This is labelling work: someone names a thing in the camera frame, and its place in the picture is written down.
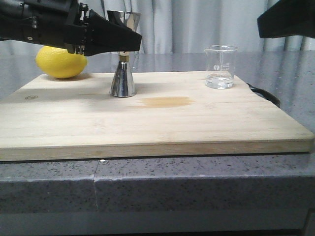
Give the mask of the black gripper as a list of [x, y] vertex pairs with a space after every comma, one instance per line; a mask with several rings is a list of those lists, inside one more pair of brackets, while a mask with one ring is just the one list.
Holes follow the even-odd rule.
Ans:
[[260, 38], [315, 37], [315, 1], [280, 0], [257, 19]]
[[140, 13], [108, 11], [108, 19], [77, 0], [2, 0], [0, 39], [93, 56], [140, 50]]

